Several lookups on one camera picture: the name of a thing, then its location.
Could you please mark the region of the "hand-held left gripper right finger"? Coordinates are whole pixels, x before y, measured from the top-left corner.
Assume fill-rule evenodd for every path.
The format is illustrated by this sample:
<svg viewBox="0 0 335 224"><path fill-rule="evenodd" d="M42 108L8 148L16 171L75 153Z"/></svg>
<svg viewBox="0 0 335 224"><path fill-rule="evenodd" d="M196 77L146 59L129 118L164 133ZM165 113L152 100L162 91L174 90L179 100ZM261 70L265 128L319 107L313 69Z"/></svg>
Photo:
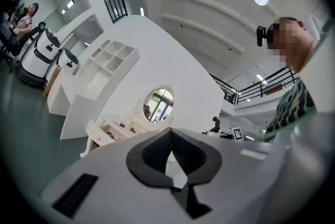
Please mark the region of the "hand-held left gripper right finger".
<svg viewBox="0 0 335 224"><path fill-rule="evenodd" d="M267 205L285 162L285 138L272 144L238 142L172 129L186 155L187 208L171 211L171 224L270 224Z"/></svg>

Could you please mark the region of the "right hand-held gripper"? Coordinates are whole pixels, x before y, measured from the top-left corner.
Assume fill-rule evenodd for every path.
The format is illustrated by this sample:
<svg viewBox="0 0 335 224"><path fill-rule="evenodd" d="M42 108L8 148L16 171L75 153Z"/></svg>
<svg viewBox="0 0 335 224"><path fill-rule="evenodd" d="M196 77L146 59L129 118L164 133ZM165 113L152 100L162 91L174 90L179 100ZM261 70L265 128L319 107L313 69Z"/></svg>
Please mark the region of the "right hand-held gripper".
<svg viewBox="0 0 335 224"><path fill-rule="evenodd" d="M243 134L239 127L231 128L229 129L229 132L225 132L225 131L220 132L219 129L218 130L215 129L214 131L211 130L211 131L203 132L203 134L211 136L211 137L225 138L225 139L235 140L235 141L243 140Z"/></svg>

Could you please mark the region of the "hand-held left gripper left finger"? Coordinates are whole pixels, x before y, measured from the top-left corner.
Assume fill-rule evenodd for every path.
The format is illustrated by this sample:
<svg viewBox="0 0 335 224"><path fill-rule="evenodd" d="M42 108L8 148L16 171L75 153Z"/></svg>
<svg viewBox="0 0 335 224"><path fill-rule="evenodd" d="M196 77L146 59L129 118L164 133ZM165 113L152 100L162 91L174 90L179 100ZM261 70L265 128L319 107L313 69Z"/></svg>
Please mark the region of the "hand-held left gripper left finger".
<svg viewBox="0 0 335 224"><path fill-rule="evenodd" d="M188 224L191 218L169 189L151 188L129 172L130 149L154 135L147 132L107 144L79 159L46 185L41 199L55 202L82 174L98 179L73 216L79 224Z"/></svg>

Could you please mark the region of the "cream wooden large drawer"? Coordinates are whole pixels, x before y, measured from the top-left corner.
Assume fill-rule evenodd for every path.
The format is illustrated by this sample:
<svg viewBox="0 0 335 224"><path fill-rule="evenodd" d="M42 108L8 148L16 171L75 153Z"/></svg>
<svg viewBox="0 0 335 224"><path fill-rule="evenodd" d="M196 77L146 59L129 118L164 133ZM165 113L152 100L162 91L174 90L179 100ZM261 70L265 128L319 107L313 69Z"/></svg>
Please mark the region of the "cream wooden large drawer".
<svg viewBox="0 0 335 224"><path fill-rule="evenodd" d="M110 125L99 126L92 120L90 120L86 126L86 133L88 137L99 146L104 146L117 141L111 133Z"/></svg>

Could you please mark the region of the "cream ornate dressing table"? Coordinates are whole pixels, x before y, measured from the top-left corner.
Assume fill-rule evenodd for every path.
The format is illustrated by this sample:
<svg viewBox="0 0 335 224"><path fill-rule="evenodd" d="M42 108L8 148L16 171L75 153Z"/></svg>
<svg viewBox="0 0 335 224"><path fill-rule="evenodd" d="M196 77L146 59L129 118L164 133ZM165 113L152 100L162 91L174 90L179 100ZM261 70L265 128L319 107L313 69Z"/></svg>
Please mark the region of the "cream ornate dressing table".
<svg viewBox="0 0 335 224"><path fill-rule="evenodd" d="M175 101L175 91L171 85L160 85L156 87L153 91L161 88L164 88L171 92L173 95L173 100ZM116 142L129 139L137 135L144 134L146 132L162 130L170 127L174 120L174 111L170 113L166 120L158 123L150 122L145 118L143 113L143 104L147 97L144 99L139 99L136 106L133 107L128 114L118 115L110 113L100 113L98 119L93 120L93 122L97 123L99 126L110 125L111 133L117 140ZM80 157L83 158L87 156L96 146L102 147L97 145L92 139L87 137L86 149L83 153L80 154Z"/></svg>

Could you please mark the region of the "oval ornate wall mirror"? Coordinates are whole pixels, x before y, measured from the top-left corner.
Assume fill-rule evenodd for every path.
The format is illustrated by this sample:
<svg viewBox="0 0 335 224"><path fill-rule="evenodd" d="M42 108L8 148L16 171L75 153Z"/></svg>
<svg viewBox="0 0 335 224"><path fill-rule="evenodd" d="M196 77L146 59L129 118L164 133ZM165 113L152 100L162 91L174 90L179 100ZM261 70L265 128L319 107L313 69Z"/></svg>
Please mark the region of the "oval ornate wall mirror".
<svg viewBox="0 0 335 224"><path fill-rule="evenodd" d="M143 104L145 118L153 123L167 119L174 105L173 95L168 90L161 88L153 91Z"/></svg>

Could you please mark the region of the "black balcony railing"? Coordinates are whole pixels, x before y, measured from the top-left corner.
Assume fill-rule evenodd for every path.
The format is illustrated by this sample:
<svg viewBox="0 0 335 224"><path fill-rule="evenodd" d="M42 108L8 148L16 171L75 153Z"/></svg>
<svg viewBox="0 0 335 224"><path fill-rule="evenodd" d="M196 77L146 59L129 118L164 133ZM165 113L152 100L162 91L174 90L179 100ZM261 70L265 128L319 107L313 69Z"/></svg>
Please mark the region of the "black balcony railing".
<svg viewBox="0 0 335 224"><path fill-rule="evenodd" d="M298 73L293 72L291 68L281 68L265 78L258 77L257 82L243 89L236 89L218 77L212 74L210 76L224 92L224 100L233 105L250 102L252 99L276 93L292 86L298 79Z"/></svg>

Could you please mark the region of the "person's green t-shirt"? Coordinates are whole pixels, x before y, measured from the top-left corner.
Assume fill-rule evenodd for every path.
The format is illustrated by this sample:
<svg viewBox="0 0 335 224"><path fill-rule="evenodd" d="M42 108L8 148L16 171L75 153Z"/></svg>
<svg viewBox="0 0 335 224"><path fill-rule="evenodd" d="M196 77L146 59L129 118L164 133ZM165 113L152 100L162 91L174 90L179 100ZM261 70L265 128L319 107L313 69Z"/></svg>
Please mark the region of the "person's green t-shirt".
<svg viewBox="0 0 335 224"><path fill-rule="evenodd" d="M274 118L265 131L264 141L272 142L282 130L292 128L295 122L300 122L316 112L309 91L298 77L292 88L278 102Z"/></svg>

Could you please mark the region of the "white desk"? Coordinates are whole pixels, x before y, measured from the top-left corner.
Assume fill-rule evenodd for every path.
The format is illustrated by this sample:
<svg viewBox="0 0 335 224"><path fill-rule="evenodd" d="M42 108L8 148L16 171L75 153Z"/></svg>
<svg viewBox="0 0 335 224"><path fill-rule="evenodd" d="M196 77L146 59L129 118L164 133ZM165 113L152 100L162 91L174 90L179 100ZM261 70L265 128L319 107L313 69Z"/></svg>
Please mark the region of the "white desk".
<svg viewBox="0 0 335 224"><path fill-rule="evenodd" d="M108 83L99 95L95 95L73 74L61 70L47 98L49 113L65 117L60 139L86 137L88 122L97 119L112 92Z"/></svg>

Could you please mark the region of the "white cubby shelf unit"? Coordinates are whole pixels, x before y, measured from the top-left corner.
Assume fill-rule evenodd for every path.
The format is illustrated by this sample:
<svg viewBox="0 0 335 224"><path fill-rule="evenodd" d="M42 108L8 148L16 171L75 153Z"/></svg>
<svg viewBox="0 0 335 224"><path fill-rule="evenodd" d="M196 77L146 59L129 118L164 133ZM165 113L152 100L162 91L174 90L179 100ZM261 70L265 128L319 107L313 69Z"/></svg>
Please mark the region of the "white cubby shelf unit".
<svg viewBox="0 0 335 224"><path fill-rule="evenodd" d="M108 40L80 66L75 77L96 99L111 80L122 79L139 59L137 49Z"/></svg>

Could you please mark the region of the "small white mobile robot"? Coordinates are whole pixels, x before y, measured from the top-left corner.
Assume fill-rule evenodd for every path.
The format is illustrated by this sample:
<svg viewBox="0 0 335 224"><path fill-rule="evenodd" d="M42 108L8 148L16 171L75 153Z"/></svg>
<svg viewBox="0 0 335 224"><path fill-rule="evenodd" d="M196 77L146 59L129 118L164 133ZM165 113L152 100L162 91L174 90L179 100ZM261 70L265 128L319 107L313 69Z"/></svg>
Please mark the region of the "small white mobile robot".
<svg viewBox="0 0 335 224"><path fill-rule="evenodd" d="M46 81L50 81L56 68L72 71L73 69L76 69L78 64L78 58L70 50L66 48L62 49L51 62L45 75Z"/></svg>

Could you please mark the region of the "large white mobile robot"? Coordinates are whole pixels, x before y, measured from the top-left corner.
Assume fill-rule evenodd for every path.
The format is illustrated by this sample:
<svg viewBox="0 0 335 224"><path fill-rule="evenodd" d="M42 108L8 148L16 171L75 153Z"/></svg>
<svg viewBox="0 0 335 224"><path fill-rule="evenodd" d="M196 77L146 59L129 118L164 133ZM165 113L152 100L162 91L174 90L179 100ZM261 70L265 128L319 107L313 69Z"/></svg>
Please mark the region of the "large white mobile robot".
<svg viewBox="0 0 335 224"><path fill-rule="evenodd" d="M42 87L46 72L61 46L58 38L46 28L43 21L30 34L36 37L20 59L17 75L24 83Z"/></svg>

